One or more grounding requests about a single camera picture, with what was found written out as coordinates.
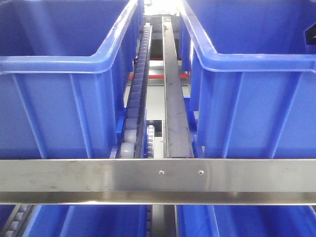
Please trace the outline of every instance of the blue plastic bin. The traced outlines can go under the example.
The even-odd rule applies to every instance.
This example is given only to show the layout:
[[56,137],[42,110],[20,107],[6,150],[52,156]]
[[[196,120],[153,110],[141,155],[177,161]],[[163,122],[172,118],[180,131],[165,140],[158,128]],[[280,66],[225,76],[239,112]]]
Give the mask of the blue plastic bin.
[[180,11],[205,157],[316,157],[315,1],[182,0]]
[[0,2],[0,158],[106,158],[136,55],[137,0]]
[[179,237],[315,237],[309,206],[178,206]]
[[23,237],[146,237],[146,206],[43,205]]

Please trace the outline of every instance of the bin rim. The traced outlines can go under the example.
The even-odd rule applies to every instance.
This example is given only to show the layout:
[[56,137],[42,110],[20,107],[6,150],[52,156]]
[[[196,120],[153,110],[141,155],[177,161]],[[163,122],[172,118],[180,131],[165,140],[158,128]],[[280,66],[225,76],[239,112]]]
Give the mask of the bin rim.
[[0,56],[0,75],[27,73],[97,74],[108,71],[137,8],[138,0],[129,0],[107,36],[91,56]]
[[218,53],[186,0],[179,10],[202,67],[213,72],[313,72],[316,54]]

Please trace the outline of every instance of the red strip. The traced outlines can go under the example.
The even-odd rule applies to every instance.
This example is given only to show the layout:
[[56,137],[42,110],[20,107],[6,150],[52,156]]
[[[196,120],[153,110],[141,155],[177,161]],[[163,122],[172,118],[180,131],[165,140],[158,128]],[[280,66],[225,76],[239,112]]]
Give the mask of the red strip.
[[[186,74],[180,74],[181,79],[186,79]],[[148,75],[148,79],[164,79],[164,75]]]

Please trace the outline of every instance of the metal channel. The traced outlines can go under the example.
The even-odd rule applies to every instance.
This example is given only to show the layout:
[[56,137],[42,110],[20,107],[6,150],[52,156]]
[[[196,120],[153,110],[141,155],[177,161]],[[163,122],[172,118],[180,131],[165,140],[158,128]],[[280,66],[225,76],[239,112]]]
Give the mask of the metal channel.
[[0,202],[316,204],[315,159],[0,160]]
[[192,158],[192,144],[170,17],[162,17],[168,158]]

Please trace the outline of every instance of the metal beam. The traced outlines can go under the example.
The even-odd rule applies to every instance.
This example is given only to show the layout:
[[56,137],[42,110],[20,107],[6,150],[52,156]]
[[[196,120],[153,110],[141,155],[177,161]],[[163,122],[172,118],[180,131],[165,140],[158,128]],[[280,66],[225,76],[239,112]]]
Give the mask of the metal beam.
[[315,159],[0,160],[0,202],[316,204],[315,170]]
[[192,158],[192,144],[170,17],[162,17],[168,158]]

